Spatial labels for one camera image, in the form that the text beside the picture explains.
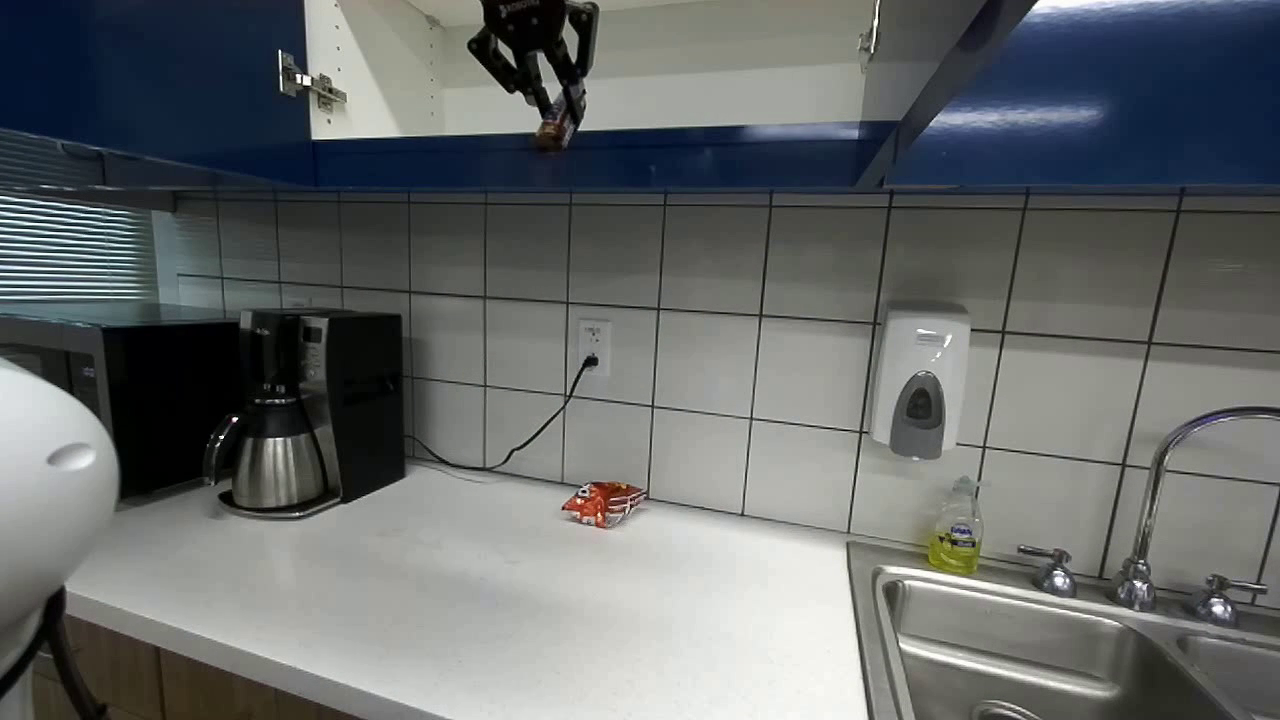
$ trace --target black microwave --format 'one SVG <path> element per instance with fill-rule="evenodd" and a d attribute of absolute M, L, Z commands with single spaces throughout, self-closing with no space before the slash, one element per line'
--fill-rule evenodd
<path fill-rule="evenodd" d="M 6 305 L 0 358 L 106 422 L 119 456 L 119 495 L 196 479 L 208 432 L 240 409 L 240 327 L 221 311 Z"/>

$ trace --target coffee maker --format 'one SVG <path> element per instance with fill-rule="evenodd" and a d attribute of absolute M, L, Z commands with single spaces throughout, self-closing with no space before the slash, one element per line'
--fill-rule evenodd
<path fill-rule="evenodd" d="M 385 311 L 245 311 L 245 414 L 203 476 L 245 515 L 315 515 L 405 476 L 405 350 Z"/>

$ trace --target white soap dispenser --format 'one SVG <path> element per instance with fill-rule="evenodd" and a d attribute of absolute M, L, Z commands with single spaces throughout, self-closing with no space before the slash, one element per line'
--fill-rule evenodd
<path fill-rule="evenodd" d="M 874 439 L 938 459 L 960 439 L 969 318 L 889 310 L 874 385 Z"/>

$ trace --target sink basin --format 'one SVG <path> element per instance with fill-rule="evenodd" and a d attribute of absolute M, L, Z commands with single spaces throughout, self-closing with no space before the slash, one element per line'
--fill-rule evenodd
<path fill-rule="evenodd" d="M 1280 644 L 1179 636 L 1187 663 L 1254 720 L 1280 720 Z"/>
<path fill-rule="evenodd" d="M 882 568 L 878 605 L 901 715 L 1227 720 L 1175 653 L 1109 612 L 1021 587 Z"/>

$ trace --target electrical outlet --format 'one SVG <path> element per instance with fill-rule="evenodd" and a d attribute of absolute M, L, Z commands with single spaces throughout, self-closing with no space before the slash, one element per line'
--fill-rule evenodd
<path fill-rule="evenodd" d="M 614 367 L 614 323 L 607 320 L 579 320 L 576 323 L 576 365 L 598 358 L 599 365 L 592 367 L 598 382 L 607 382 Z"/>

